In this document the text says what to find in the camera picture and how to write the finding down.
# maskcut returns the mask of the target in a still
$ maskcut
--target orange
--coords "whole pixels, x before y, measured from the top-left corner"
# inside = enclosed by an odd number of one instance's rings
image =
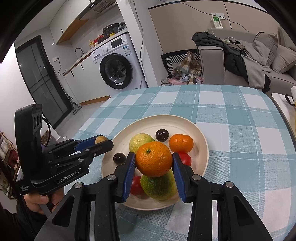
[[[169,140],[172,152],[188,153],[193,148],[193,139],[188,135],[174,134]]]
[[[148,142],[136,153],[136,167],[147,177],[161,177],[172,167],[173,156],[170,149],[158,141]]]

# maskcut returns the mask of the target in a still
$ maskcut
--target human hand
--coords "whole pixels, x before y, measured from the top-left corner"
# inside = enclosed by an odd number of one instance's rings
[[[64,197],[64,188],[61,188],[57,190],[51,198],[51,202],[54,204],[53,210],[56,208],[56,206],[59,204],[59,202]],[[43,210],[41,209],[39,204],[46,204],[49,202],[48,196],[42,196],[38,193],[28,193],[24,195],[24,200],[26,202],[27,207],[33,211],[38,212],[40,214],[44,214]]]

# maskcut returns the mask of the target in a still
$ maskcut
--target blue gripper pad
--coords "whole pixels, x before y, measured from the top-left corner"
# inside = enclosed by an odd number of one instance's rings
[[[95,142],[96,142],[96,138],[98,136],[101,136],[101,135],[97,135],[95,137],[91,137],[91,138],[88,138],[86,140],[83,140],[83,141],[80,141],[77,145],[77,147],[75,148],[76,151],[83,151],[84,149],[87,149],[93,145],[95,145]]]
[[[126,171],[126,175],[124,177],[124,182],[123,182],[123,188],[122,188],[122,199],[125,202],[127,198],[129,197],[130,191],[131,191],[131,184],[133,182],[133,177],[135,174],[135,169],[136,169],[136,164],[135,164],[135,159],[136,155],[132,152],[128,154],[127,160],[131,159],[128,169]]]
[[[173,173],[174,173],[174,177],[175,177],[175,181],[176,181],[176,185],[177,185],[177,189],[178,189],[178,193],[179,193],[179,197],[182,199],[183,202],[186,201],[186,194],[185,194],[185,182],[180,170],[180,163],[181,165],[182,162],[180,160],[179,155],[176,156],[175,153],[173,154]]]

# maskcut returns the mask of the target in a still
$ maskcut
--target faucet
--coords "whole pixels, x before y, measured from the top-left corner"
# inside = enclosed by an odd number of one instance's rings
[[[77,50],[77,49],[80,49],[80,50],[81,50],[81,53],[82,53],[82,55],[84,55],[82,48],[76,48],[76,49],[75,49],[75,52],[76,52],[76,50]]]

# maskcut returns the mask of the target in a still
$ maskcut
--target round plate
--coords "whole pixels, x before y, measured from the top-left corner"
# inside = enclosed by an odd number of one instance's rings
[[[117,165],[113,162],[114,154],[121,152],[126,156],[129,153],[129,142],[131,138],[138,133],[146,133],[152,136],[155,140],[155,133],[159,129],[166,129],[170,136],[163,142],[168,145],[169,139],[174,134],[186,134],[192,137],[194,141],[193,149],[188,153],[192,159],[191,168],[195,174],[204,175],[209,160],[209,148],[205,136],[200,129],[191,121],[176,115],[153,115],[130,124],[119,132],[114,139],[114,147],[107,152],[102,161],[102,177],[113,174]],[[142,174],[136,169],[136,175]],[[169,207],[179,200],[179,195],[176,193],[173,197],[158,201],[148,197],[145,193],[141,195],[130,194],[126,206],[138,210],[157,210]]]

